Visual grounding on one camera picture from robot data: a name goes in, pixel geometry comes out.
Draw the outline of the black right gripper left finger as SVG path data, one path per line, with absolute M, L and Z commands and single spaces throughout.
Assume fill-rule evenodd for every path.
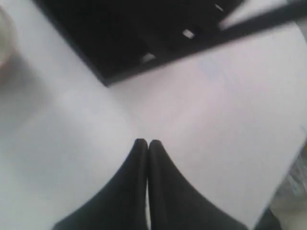
M 136 139 L 112 179 L 54 229 L 146 230 L 147 150 L 147 142 Z

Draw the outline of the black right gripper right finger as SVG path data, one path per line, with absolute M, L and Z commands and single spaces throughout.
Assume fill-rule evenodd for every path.
M 245 230 L 246 226 L 203 197 L 180 173 L 163 144 L 148 149 L 148 190 L 153 230 Z

